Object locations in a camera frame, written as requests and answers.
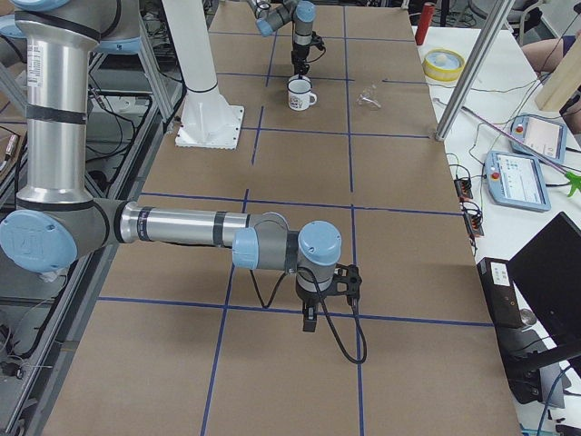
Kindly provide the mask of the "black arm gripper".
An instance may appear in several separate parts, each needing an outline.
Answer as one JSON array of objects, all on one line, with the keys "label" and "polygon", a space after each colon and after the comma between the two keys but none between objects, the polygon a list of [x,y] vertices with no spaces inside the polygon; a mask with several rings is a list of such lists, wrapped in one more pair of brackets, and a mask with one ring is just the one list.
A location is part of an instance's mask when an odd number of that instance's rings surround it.
[{"label": "black arm gripper", "polygon": [[302,330],[304,332],[315,332],[317,327],[317,313],[321,293],[317,291],[307,291],[301,286],[296,287],[296,293],[302,301]]}]

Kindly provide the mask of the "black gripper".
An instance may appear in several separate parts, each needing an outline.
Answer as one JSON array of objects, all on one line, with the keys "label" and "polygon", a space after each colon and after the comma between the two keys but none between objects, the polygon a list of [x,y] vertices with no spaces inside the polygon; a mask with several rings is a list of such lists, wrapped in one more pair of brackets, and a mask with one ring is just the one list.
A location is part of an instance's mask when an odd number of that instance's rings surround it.
[{"label": "black gripper", "polygon": [[309,71],[308,56],[310,54],[309,45],[292,44],[291,62],[294,67],[294,77],[306,76]]}]

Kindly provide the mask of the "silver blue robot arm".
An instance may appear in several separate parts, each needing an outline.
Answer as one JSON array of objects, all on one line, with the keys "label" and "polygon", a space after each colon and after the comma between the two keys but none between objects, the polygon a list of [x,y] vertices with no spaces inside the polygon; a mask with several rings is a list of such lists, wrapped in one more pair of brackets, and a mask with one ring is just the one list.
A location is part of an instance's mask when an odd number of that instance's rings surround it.
[{"label": "silver blue robot arm", "polygon": [[27,40],[28,175],[1,223],[4,253],[28,271],[48,273],[113,243],[229,248],[239,268],[294,274],[303,328],[313,331],[326,298],[341,294],[347,279],[331,223],[294,232],[276,213],[160,209],[86,190],[89,57],[105,41],[139,45],[138,4],[18,1],[15,9]]},{"label": "silver blue robot arm", "polygon": [[270,1],[247,1],[262,36],[269,36],[287,24],[293,24],[291,62],[294,73],[304,76],[310,70],[310,48],[324,51],[322,38],[313,30],[316,5],[311,1],[282,1],[273,7]]}]

